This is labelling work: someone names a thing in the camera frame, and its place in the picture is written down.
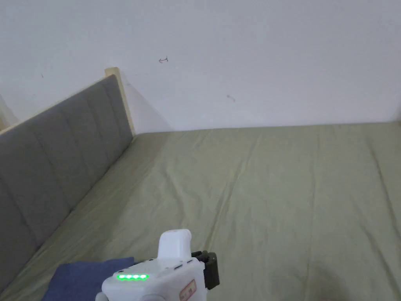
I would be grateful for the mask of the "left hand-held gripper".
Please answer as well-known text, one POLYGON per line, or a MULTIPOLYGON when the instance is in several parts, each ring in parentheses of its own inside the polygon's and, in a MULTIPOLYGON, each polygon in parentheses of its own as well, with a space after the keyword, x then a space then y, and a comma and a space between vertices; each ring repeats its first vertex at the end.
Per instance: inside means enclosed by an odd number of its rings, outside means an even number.
POLYGON ((160 236, 156 258, 115 272, 104 280, 97 301, 205 301, 220 284, 214 252, 191 252, 188 229, 160 236))

